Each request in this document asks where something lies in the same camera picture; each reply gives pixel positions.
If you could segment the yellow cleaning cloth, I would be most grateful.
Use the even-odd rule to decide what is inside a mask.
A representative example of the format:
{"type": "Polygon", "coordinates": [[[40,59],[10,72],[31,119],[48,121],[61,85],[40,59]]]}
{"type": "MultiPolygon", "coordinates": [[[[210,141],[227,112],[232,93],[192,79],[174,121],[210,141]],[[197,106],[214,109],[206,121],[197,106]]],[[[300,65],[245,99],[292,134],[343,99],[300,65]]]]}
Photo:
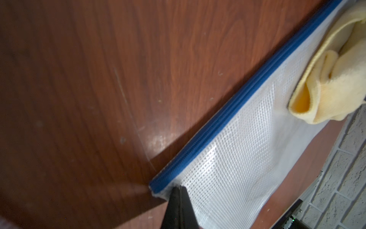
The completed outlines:
{"type": "Polygon", "coordinates": [[[366,2],[358,1],[328,31],[288,109],[308,124],[343,120],[366,100],[366,2]]]}

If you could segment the clear mesh document bag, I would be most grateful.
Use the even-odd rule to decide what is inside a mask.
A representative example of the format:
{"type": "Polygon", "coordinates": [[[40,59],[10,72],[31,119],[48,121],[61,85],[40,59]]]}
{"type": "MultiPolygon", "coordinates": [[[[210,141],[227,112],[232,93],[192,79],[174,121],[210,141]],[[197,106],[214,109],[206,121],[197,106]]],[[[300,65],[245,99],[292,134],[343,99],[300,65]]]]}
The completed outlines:
{"type": "Polygon", "coordinates": [[[327,2],[150,182],[167,200],[187,188],[205,229],[248,229],[325,122],[290,114],[290,97],[332,23],[352,1],[327,2]]]}

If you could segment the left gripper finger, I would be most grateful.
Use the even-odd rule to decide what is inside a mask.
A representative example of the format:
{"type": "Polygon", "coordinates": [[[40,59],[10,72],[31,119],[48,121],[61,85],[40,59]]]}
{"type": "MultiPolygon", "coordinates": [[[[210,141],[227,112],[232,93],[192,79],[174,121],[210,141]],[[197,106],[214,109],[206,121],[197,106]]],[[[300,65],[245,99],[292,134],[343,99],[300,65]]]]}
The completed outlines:
{"type": "Polygon", "coordinates": [[[187,188],[174,187],[170,193],[161,229],[199,229],[187,188]]]}

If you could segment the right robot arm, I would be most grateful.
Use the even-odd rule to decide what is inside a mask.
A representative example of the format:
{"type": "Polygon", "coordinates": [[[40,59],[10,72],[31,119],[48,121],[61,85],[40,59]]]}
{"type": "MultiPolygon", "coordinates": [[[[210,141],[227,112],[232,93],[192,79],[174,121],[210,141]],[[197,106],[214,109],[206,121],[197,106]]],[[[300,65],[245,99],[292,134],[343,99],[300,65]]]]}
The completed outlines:
{"type": "Polygon", "coordinates": [[[300,210],[303,201],[298,199],[272,226],[271,229],[310,229],[305,223],[295,216],[295,213],[300,210]]]}

